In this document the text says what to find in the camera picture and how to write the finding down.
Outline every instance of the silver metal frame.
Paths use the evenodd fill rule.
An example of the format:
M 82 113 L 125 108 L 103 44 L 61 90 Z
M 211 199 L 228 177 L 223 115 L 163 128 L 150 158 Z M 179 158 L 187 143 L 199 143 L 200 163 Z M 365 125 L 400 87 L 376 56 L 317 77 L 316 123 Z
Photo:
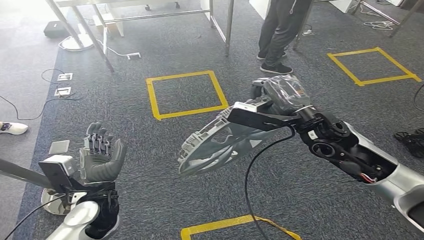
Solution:
M 372 11 L 376 12 L 377 14 L 381 15 L 382 17 L 384 17 L 385 19 L 391 21 L 392 23 L 396 24 L 397 27 L 393 28 L 393 31 L 390 33 L 390 38 L 393 37 L 394 35 L 396 35 L 396 33 L 399 31 L 399 29 L 407 22 L 407 20 L 411 17 L 411 15 L 413 13 L 415 13 L 418 8 L 424 3 L 424 0 L 418 0 L 415 5 L 409 10 L 408 14 L 402 19 L 402 21 L 397 21 L 396 19 L 390 17 L 389 15 L 385 14 L 384 12 L 378 10 L 377 8 L 371 6 L 370 4 L 368 4 L 366 1 L 364 0 L 359 0 L 359 3 L 356 5 L 356 7 L 353 9 L 352 11 L 352 15 L 354 15 L 358 8 L 360 7 L 360 5 L 364 5 L 365 7 L 371 9 Z
M 310 5 L 310 7 L 309 7 L 309 9 L 308 9 L 308 12 L 307 12 L 307 14 L 306 14 L 306 16 L 305 16 L 305 18 L 303 19 L 303 22 L 302 22 L 302 26 L 304 26 L 305 24 L 306 24 L 306 22 L 308 21 L 308 19 L 309 19 L 309 15 L 311 14 L 311 9 L 312 9 L 312 5 L 314 4 L 314 3 L 321 3 L 321 2 L 330 2 L 330 1 L 332 1 L 332 0 L 314 0 L 313 2 L 312 2 L 312 4 Z M 385 14 L 384 12 L 382 12 L 382 11 L 380 11 L 380 10 L 378 10 L 377 8 L 375 8 L 375 7 L 373 7 L 373 6 L 371 6 L 370 4 L 368 4 L 365 0 L 359 0 L 359 3 L 356 5 L 356 7 L 353 9 L 353 11 L 351 12 L 351 14 L 352 15 L 354 15 L 356 12 L 357 12 L 357 10 L 359 9 L 359 7 L 361 6 L 361 5 L 364 5 L 365 7 L 367 7 L 367 8 L 369 8 L 369 9 L 371 9 L 372 11 L 374 11 L 374 12 L 376 12 L 377 14 L 379 14 L 379 15 L 381 15 L 382 17 L 384 17 L 385 19 L 387 19 L 387 20 L 389 20 L 389 21 L 391 21 L 392 23 L 394 23 L 394 24 L 396 24 L 397 25 L 397 27 L 395 27 L 394 29 L 393 29 L 393 31 L 390 33 L 390 35 L 389 35 L 389 37 L 391 38 L 391 37 L 393 37 L 394 35 L 396 35 L 396 33 L 401 29 L 401 27 L 402 27 L 402 25 L 404 25 L 405 23 L 406 23 L 406 21 L 411 17 L 411 15 L 413 14 L 413 13 L 415 13 L 417 10 L 418 10 L 418 8 L 422 5 L 424 3 L 424 0 L 418 0 L 416 3 L 415 3 L 415 5 L 409 10 L 409 12 L 407 13 L 407 15 L 402 19 L 402 21 L 401 22 L 399 22 L 399 21 L 397 21 L 396 19 L 394 19 L 394 18 L 392 18 L 392 17 L 390 17 L 389 15 L 387 15 L 387 14 Z M 300 32 L 297 34 L 297 36 L 296 36 L 296 40 L 294 41 L 294 44 L 293 44 L 293 49 L 294 50 L 296 50 L 297 48 L 298 48 L 298 44 L 299 44 L 299 41 L 300 41 L 300 39 L 301 39 L 301 36 L 302 36 L 302 31 L 303 31 L 303 27 L 302 27 L 302 29 L 300 29 Z
M 176 13 L 164 13 L 164 14 L 156 14 L 156 15 L 122 17 L 122 18 L 117 18 L 117 19 L 113 19 L 113 20 L 104 20 L 99 9 L 97 8 L 96 4 L 108 4 L 108 3 L 114 3 L 114 2 L 127 2 L 129 0 L 61 0 L 61 1 L 58 1 L 57 4 L 54 2 L 54 0 L 46 0 L 46 1 L 49 4 L 50 8 L 57 15 L 59 20 L 62 23 L 65 24 L 65 27 L 68 30 L 68 32 L 77 40 L 78 44 L 80 46 L 82 46 L 82 43 L 81 43 L 80 39 L 78 38 L 77 33 L 69 25 L 66 18 L 63 16 L 63 14 L 61 13 L 61 11 L 59 9 L 59 7 L 71 7 L 72 8 L 73 12 L 75 13 L 76 17 L 78 18 L 79 23 L 84 27 L 86 33 L 88 34 L 88 36 L 92 40 L 94 47 L 97 49 L 101 58 L 106 63 L 106 66 L 109 68 L 109 70 L 111 72 L 114 72 L 114 68 L 112 67 L 112 65 L 109 62 L 109 59 L 107 57 L 107 54 L 108 54 L 108 32 L 109 32 L 107 23 L 116 23 L 116 22 L 125 22 L 125 21 L 131 21 L 131 20 L 141 20 L 141 19 L 152 19 L 152 18 L 172 17 L 172 16 L 180 16 L 180 15 L 209 13 L 210 14 L 210 27 L 216 28 L 216 30 L 218 31 L 222 40 L 225 42 L 225 56 L 228 57 L 229 52 L 230 52 L 230 40 L 231 40 L 231 31 L 232 31 L 232 26 L 233 26 L 233 12 L 234 12 L 234 1 L 235 0 L 229 0 L 226 34 L 224 34 L 223 30 L 218 25 L 217 20 L 215 19 L 215 16 L 214 16 L 214 0 L 209 0 L 209 9 L 207 9 L 207 10 L 192 10 L 192 11 L 182 11 L 182 12 L 176 12 Z M 102 42 L 103 48 L 97 42 L 93 32 L 90 30 L 89 25 L 86 23 L 81 12 L 78 10 L 78 6 L 82 6 L 82 5 L 92 5 L 95 14 L 97 15 L 99 21 L 101 22 L 101 25 L 103 26 L 103 42 Z

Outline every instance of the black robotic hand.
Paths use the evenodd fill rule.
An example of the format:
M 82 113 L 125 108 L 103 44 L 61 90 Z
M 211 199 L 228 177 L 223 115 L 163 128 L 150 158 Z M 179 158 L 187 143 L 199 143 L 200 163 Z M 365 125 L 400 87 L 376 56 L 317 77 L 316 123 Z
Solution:
M 84 138 L 84 147 L 79 150 L 81 178 L 87 183 L 113 182 L 119 175 L 127 154 L 127 145 L 113 135 L 106 134 L 100 122 L 91 123 Z

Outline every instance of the red wire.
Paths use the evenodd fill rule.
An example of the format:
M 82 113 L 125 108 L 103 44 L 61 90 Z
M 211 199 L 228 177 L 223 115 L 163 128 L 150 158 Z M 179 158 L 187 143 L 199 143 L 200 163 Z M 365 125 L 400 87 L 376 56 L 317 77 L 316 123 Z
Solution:
M 367 176 L 365 176 L 363 173 L 360 174 L 360 176 L 367 181 L 369 184 L 373 184 L 374 182 L 372 180 L 370 180 Z

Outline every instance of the white sneaker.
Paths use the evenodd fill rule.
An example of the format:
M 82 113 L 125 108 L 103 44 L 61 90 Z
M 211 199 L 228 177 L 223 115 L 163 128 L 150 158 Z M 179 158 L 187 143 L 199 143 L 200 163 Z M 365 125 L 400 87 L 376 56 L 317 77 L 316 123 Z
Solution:
M 0 122 L 0 134 L 24 134 L 28 130 L 28 126 L 17 122 Z

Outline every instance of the yellow tape square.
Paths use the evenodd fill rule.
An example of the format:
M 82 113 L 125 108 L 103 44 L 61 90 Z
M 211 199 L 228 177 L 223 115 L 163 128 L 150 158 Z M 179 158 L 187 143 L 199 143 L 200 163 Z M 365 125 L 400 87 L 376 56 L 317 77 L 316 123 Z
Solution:
M 172 112 L 172 113 L 166 113 L 166 114 L 159 113 L 159 107 L 158 107 L 158 102 L 156 99 L 155 89 L 153 88 L 153 81 L 193 77 L 193 76 L 199 76 L 199 75 L 209 76 L 210 80 L 212 81 L 213 88 L 215 89 L 216 94 L 218 95 L 221 105 L 187 110 L 187 111 Z M 147 83 L 148 96 L 150 99 L 151 111 L 153 113 L 153 117 L 155 117 L 157 120 L 162 120 L 166 118 L 174 118 L 174 117 L 191 115 L 191 114 L 206 113 L 206 112 L 223 110 L 228 108 L 228 102 L 224 96 L 223 90 L 221 89 L 221 86 L 218 83 L 217 77 L 215 76 L 215 73 L 212 70 L 175 74 L 175 75 L 169 75 L 169 76 L 150 77 L 146 79 L 146 83 Z
M 370 52 L 379 52 L 381 55 L 383 55 L 386 59 L 388 59 L 390 62 L 392 62 L 396 67 L 401 69 L 405 75 L 402 76 L 390 76 L 390 77 L 382 77 L 377 79 L 371 79 L 371 80 L 359 80 L 343 63 L 341 63 L 336 57 L 339 56 L 347 56 L 347 55 L 353 55 L 353 54 L 363 54 L 363 53 L 370 53 Z M 410 72 L 408 69 L 406 69 L 404 66 L 402 66 L 398 61 L 393 59 L 387 52 L 385 52 L 380 47 L 375 47 L 371 49 L 365 49 L 365 50 L 358 50 L 358 51 L 348 51 L 348 52 L 340 52 L 340 53 L 327 53 L 327 56 L 339 67 L 343 72 L 345 72 L 352 80 L 353 82 L 363 87 L 368 84 L 376 84 L 376 83 L 383 83 L 388 81 L 395 81 L 395 80 L 401 80 L 401 79 L 414 79 L 417 82 L 421 82 L 422 80 L 412 72 Z
M 260 221 L 267 222 L 267 223 L 273 225 L 274 227 L 280 229 L 281 231 L 283 231 L 284 233 L 286 233 L 287 235 L 292 237 L 294 240 L 302 240 L 302 238 L 299 235 L 297 235 L 296 233 L 289 231 L 282 226 L 277 225 L 276 223 L 274 223 L 273 221 L 271 221 L 269 219 L 258 217 L 258 216 L 254 216 L 254 217 L 258 221 L 260 220 Z M 185 227 L 185 228 L 181 229 L 181 233 L 180 233 L 181 234 L 181 240 L 192 240 L 191 235 L 194 235 L 194 234 L 200 234 L 200 233 L 209 232 L 209 231 L 213 231 L 213 230 L 217 230 L 217 229 L 228 228 L 228 227 L 232 227 L 232 226 L 236 226 L 236 225 L 250 223 L 250 222 L 253 222 L 253 221 L 254 220 L 253 220 L 251 215 L 244 215 L 244 216 L 224 219 L 224 220 L 220 220 L 220 221 L 204 223 L 204 224 L 200 224 L 200 225 L 196 225 L 196 226 Z

